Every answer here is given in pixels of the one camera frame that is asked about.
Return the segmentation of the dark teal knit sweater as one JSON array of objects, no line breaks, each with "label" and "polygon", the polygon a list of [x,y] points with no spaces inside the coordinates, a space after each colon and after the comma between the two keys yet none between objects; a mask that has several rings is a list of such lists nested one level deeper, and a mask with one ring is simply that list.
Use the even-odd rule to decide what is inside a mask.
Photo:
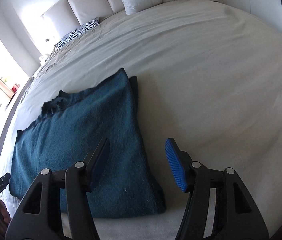
[{"label": "dark teal knit sweater", "polygon": [[96,87],[59,92],[43,104],[35,121],[17,132],[10,194],[23,198],[42,169],[69,168],[105,137],[110,154],[100,182],[87,194],[92,216],[114,219],[165,212],[164,192],[147,161],[137,107],[137,78],[123,69]]}]

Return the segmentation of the red object on windowsill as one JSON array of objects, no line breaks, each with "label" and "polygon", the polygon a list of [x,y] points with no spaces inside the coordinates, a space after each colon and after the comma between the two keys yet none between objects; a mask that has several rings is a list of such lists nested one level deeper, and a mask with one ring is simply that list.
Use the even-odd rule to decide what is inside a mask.
[{"label": "red object on windowsill", "polygon": [[15,83],[15,84],[13,85],[13,87],[12,87],[11,90],[12,90],[14,93],[16,93],[17,90],[19,89],[19,87],[20,87],[20,84]]}]

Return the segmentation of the beige bed sheet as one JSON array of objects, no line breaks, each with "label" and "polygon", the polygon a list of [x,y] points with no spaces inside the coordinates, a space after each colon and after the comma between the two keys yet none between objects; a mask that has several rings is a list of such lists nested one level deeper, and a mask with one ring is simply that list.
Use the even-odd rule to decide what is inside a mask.
[{"label": "beige bed sheet", "polygon": [[217,2],[120,11],[60,49],[36,71],[17,106],[0,174],[11,169],[17,131],[39,116],[45,102],[59,91],[94,87],[120,68],[138,78],[138,124],[167,211],[98,219],[101,239],[176,237],[187,196],[166,159],[169,137],[208,168],[234,168],[269,234],[276,233],[282,226],[282,33]]}]

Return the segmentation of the zebra print pillow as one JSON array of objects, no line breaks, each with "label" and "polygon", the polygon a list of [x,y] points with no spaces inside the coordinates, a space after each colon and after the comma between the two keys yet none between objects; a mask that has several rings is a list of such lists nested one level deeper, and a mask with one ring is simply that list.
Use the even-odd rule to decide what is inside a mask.
[{"label": "zebra print pillow", "polygon": [[64,47],[66,44],[68,44],[69,42],[71,42],[72,40],[84,35],[86,32],[94,29],[95,27],[97,27],[100,24],[100,19],[98,17],[93,18],[91,20],[89,20],[88,22],[84,23],[83,25],[81,25],[80,27],[70,31],[69,33],[67,33],[65,36],[63,36],[59,42],[57,42],[56,44],[54,44],[54,48],[56,50],[61,49],[62,47]]}]

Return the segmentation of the white padded headboard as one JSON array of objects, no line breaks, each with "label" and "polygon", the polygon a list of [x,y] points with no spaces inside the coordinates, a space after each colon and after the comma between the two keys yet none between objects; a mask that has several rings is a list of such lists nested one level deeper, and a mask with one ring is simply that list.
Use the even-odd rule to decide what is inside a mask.
[{"label": "white padded headboard", "polygon": [[93,18],[102,20],[123,9],[121,0],[59,0],[42,17],[64,35]]}]

